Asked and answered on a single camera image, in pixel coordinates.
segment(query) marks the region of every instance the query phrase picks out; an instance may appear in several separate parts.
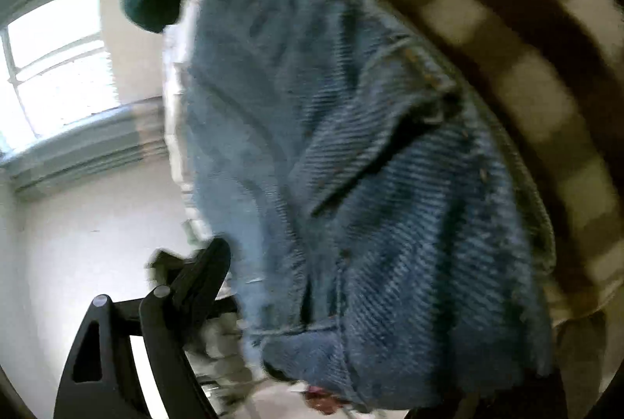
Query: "striped fabric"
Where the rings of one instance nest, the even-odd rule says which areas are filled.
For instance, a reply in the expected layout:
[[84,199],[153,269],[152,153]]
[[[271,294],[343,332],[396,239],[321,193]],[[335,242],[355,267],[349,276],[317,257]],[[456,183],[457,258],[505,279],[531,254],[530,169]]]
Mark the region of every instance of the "striped fabric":
[[[178,25],[167,81],[173,108],[199,1],[185,0]],[[557,266],[544,284],[553,322],[600,309],[624,276],[624,22],[616,0],[386,1],[463,71],[519,147],[555,229]],[[168,128],[178,128],[181,113],[166,112]],[[170,134],[170,151],[184,149],[181,139]],[[183,171],[180,154],[172,160]]]

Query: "denim jeans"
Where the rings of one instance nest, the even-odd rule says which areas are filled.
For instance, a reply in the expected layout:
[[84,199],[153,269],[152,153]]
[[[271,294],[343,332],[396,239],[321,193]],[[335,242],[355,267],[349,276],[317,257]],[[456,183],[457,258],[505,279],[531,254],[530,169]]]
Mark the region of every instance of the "denim jeans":
[[461,74],[377,0],[204,0],[194,199],[286,378],[407,409],[547,374],[550,225]]

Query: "metal bolt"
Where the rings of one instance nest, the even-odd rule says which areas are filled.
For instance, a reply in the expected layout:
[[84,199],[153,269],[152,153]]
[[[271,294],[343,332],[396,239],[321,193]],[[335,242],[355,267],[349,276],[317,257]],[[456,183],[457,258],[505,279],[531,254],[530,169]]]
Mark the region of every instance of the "metal bolt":
[[99,296],[95,296],[93,298],[93,306],[103,307],[107,301],[108,301],[108,298],[104,294],[100,294]]
[[154,289],[154,296],[156,297],[167,297],[171,289],[167,285],[159,285]]

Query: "window sill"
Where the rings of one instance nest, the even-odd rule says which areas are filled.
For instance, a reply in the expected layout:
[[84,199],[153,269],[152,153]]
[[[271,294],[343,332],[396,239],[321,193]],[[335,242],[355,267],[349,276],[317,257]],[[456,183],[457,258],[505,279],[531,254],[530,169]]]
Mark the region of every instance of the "window sill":
[[167,153],[162,97],[103,111],[0,157],[18,198],[32,200],[71,183]]

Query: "black plastic bracket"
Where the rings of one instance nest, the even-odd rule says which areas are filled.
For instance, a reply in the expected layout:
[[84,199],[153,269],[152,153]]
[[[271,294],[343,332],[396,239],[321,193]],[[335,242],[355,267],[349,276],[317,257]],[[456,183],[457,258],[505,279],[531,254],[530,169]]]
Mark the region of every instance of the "black plastic bracket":
[[143,299],[91,302],[69,351],[54,419],[147,419],[130,336],[142,336],[170,419],[216,419],[182,349],[212,310],[230,267],[230,247],[214,238],[171,284]]

